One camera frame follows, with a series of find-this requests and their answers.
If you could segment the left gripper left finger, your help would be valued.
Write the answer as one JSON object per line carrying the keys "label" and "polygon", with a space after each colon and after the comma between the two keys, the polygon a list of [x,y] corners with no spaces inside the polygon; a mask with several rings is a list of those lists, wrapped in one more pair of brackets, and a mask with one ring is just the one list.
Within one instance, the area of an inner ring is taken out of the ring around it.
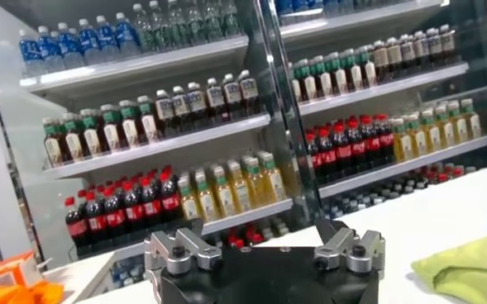
{"label": "left gripper left finger", "polygon": [[192,262],[203,271],[217,271],[222,267],[222,250],[202,238],[203,220],[192,219],[175,230],[151,232],[144,240],[146,273],[155,274],[166,268],[174,276],[184,275]]}

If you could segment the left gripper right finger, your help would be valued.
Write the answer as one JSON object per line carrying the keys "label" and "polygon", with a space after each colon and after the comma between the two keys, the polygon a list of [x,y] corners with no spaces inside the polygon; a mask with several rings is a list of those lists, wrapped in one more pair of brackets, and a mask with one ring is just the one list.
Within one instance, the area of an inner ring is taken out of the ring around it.
{"label": "left gripper right finger", "polygon": [[313,265],[318,271],[340,268],[352,273],[384,273],[386,240],[380,232],[367,230],[359,236],[342,221],[321,219],[316,222],[322,245],[313,251]]}

